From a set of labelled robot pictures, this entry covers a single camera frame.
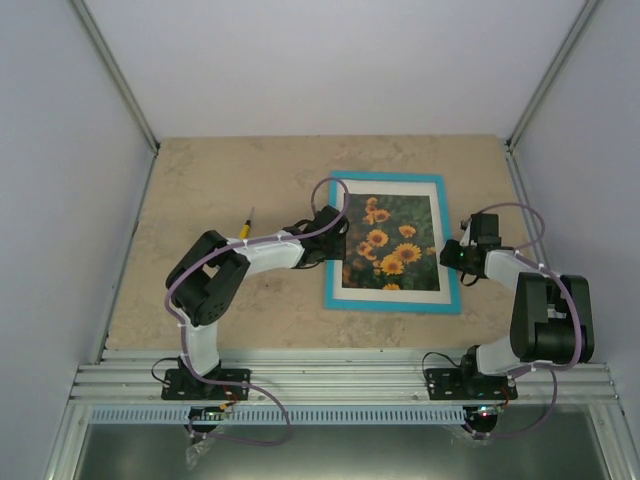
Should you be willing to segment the sunflower photo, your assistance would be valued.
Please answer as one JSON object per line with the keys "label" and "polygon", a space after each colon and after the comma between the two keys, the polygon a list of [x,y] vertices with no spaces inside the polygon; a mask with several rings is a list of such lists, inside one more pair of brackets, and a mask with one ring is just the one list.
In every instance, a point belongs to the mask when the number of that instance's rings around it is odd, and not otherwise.
{"label": "sunflower photo", "polygon": [[352,194],[341,286],[438,291],[440,275],[428,196]]}

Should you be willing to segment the yellow handled screwdriver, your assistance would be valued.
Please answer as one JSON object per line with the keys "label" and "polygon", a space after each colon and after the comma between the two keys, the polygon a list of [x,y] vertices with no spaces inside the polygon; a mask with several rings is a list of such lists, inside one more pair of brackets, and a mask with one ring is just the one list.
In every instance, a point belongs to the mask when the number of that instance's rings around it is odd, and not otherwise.
{"label": "yellow handled screwdriver", "polygon": [[248,215],[248,218],[244,222],[244,224],[243,224],[243,226],[242,226],[242,228],[241,228],[241,230],[239,232],[239,238],[240,239],[247,239],[249,237],[249,233],[251,231],[254,212],[255,212],[255,208],[252,207],[251,210],[250,210],[250,213]]}

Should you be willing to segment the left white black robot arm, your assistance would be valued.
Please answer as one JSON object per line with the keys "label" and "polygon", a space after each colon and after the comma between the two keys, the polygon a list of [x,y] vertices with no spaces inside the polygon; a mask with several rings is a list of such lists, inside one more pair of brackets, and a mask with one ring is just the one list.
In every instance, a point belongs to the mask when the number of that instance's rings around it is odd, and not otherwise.
{"label": "left white black robot arm", "polygon": [[179,322],[185,388],[197,399],[218,390],[221,365],[217,322],[243,281],[272,270],[312,268],[346,253],[349,220],[325,206],[270,236],[228,239],[205,232],[168,275],[164,304]]}

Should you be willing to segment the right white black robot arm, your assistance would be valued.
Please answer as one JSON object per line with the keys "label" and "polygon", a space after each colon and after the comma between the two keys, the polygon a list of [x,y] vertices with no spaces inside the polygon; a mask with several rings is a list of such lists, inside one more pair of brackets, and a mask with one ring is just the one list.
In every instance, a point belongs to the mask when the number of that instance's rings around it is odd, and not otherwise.
{"label": "right white black robot arm", "polygon": [[514,293],[509,334],[470,347],[457,367],[459,387],[471,399],[513,393],[509,382],[537,368],[564,371],[591,360],[595,336],[588,281],[535,263],[506,247],[496,214],[475,213],[449,240],[440,264],[471,287],[491,280]]}

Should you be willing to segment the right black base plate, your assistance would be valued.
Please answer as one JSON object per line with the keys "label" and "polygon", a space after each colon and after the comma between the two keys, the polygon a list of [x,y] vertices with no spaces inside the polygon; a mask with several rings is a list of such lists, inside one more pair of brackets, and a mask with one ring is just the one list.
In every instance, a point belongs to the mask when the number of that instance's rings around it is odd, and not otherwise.
{"label": "right black base plate", "polygon": [[423,374],[429,398],[433,401],[506,401],[518,398],[516,387],[510,386],[506,377],[468,376],[458,368],[429,368]]}

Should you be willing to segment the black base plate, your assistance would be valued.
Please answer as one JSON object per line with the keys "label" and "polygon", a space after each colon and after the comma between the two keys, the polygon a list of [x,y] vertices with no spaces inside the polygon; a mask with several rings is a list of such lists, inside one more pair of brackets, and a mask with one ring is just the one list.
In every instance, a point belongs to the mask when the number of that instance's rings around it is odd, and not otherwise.
{"label": "black base plate", "polygon": [[165,401],[222,401],[247,400],[248,388],[245,383],[250,381],[249,369],[218,369],[208,379],[216,384],[202,382],[196,379],[190,371],[185,369],[170,369],[166,372],[162,388],[161,399]]}
{"label": "black base plate", "polygon": [[423,374],[429,398],[433,401],[506,401],[518,398],[516,387],[510,386],[506,377],[468,376],[458,368],[429,368]]}

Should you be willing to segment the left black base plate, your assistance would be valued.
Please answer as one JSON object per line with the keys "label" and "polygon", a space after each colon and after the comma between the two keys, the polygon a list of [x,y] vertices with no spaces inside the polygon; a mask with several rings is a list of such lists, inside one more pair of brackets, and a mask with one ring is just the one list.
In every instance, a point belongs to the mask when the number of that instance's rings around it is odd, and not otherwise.
{"label": "left black base plate", "polygon": [[162,388],[161,399],[165,401],[222,401],[247,400],[248,388],[245,383],[250,381],[249,369],[218,369],[208,379],[216,384],[202,382],[196,379],[190,371],[185,369],[170,369],[166,372]]}

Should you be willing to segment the aluminium profile rail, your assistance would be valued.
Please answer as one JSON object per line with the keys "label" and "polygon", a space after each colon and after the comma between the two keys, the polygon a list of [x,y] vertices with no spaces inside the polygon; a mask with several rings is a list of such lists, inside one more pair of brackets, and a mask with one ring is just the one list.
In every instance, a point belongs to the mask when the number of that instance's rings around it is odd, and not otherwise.
{"label": "aluminium profile rail", "polygon": [[[226,368],[251,372],[249,401],[266,405],[274,395],[290,405],[426,405],[423,369],[450,367],[459,351],[443,357],[420,349],[263,349],[224,350]],[[164,371],[175,364],[171,350],[106,350],[94,364],[78,367],[70,401],[75,404],[158,404]],[[619,396],[607,366],[579,365],[551,374],[536,370],[516,381],[518,403],[614,404]]]}

